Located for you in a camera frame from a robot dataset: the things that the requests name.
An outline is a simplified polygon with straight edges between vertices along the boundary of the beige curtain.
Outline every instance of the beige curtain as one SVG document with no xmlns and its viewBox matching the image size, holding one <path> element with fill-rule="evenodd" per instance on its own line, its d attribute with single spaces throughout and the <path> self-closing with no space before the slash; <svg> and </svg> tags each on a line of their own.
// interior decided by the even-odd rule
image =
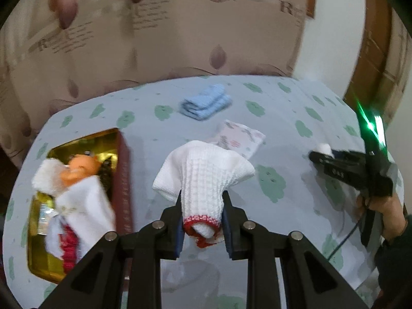
<svg viewBox="0 0 412 309">
<path fill-rule="evenodd" d="M 130 80 L 292 74 L 306 0 L 135 1 L 13 10 L 0 30 L 0 144 L 17 166 L 51 115 Z"/>
</svg>

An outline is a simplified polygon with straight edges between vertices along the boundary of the person's arm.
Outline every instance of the person's arm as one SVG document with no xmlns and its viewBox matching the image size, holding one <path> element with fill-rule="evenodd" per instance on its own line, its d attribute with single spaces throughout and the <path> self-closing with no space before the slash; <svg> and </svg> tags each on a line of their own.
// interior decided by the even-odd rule
<svg viewBox="0 0 412 309">
<path fill-rule="evenodd" d="M 382 236 L 386 239 L 388 244 L 394 242 L 395 238 L 401 236 L 408 225 L 408 221 L 403 216 L 403 207 L 400 204 L 397 194 L 394 196 L 374 197 L 370 201 L 366 198 L 365 205 L 369 205 L 370 210 L 380 212 L 384 223 Z M 358 207 L 362 209 L 363 197 L 359 196 L 356 201 Z"/>
<path fill-rule="evenodd" d="M 358 207 L 362 201 L 358 197 Z M 397 194 L 364 202 L 369 209 L 382 214 L 385 241 L 375 255 L 375 263 L 384 294 L 395 294 L 412 277 L 412 216 L 404 217 Z"/>
</svg>

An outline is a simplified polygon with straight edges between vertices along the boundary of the red sock trim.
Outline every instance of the red sock trim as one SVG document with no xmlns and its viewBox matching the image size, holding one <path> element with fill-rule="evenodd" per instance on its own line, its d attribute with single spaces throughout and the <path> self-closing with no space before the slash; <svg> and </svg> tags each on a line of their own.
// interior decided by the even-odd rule
<svg viewBox="0 0 412 309">
<path fill-rule="evenodd" d="M 215 229 L 214 236 L 216 237 L 220 230 L 220 222 L 217 219 L 211 216 L 208 216 L 208 215 L 193 215 L 193 216 L 186 217 L 183 220 L 183 230 L 185 230 L 185 232 L 189 236 L 197 238 L 196 244 L 198 247 L 205 248 L 208 246 L 215 245 L 215 244 L 207 243 L 206 238 L 202 237 L 192 228 L 192 226 L 196 223 L 205 223 L 211 226 L 212 228 L 214 228 Z"/>
<path fill-rule="evenodd" d="M 69 225 L 63 227 L 63 234 L 60 235 L 60 247 L 63 250 L 63 271 L 70 272 L 77 261 L 77 246 L 79 238 Z"/>
</svg>

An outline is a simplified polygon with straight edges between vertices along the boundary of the white sock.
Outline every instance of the white sock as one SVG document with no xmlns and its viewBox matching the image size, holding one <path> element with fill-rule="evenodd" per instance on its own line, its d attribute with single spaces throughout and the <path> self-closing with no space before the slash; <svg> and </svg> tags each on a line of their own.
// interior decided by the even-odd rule
<svg viewBox="0 0 412 309">
<path fill-rule="evenodd" d="M 168 155 L 153 189 L 173 202 L 182 190 L 186 232 L 193 228 L 212 238 L 220 228 L 223 191 L 254 174 L 253 165 L 235 151 L 195 140 Z"/>
</svg>

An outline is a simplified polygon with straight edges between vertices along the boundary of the blue towel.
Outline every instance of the blue towel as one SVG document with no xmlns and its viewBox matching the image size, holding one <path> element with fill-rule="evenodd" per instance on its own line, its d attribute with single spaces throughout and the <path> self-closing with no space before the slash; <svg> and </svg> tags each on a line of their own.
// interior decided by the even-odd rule
<svg viewBox="0 0 412 309">
<path fill-rule="evenodd" d="M 212 85 L 199 95 L 185 98 L 180 105 L 180 113 L 202 121 L 230 104 L 231 98 L 225 94 L 225 87 L 220 84 Z"/>
</svg>

